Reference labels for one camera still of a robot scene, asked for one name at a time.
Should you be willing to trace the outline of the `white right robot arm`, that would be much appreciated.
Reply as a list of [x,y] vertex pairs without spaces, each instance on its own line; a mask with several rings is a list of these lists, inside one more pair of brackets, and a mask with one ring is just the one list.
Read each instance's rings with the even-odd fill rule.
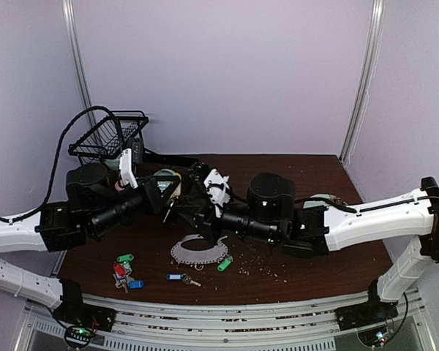
[[231,190],[218,170],[193,176],[196,193],[175,205],[204,238],[221,232],[281,246],[289,255],[312,258],[349,246],[407,236],[410,243],[395,264],[369,289],[361,305],[365,322],[377,322],[432,264],[439,263],[439,186],[427,177],[419,188],[398,197],[344,205],[328,197],[296,197],[295,184],[280,175],[259,173],[247,196]]

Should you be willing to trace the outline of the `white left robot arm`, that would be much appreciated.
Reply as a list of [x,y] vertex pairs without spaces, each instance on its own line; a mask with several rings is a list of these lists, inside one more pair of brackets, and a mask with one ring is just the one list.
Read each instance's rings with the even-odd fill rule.
[[[121,190],[110,185],[106,166],[82,165],[67,174],[66,201],[46,203],[15,218],[0,220],[0,254],[61,252],[100,241],[115,226],[138,214],[158,214],[181,184],[178,174],[134,178]],[[0,259],[0,289],[62,311],[76,325],[91,316],[78,283],[51,279]]]

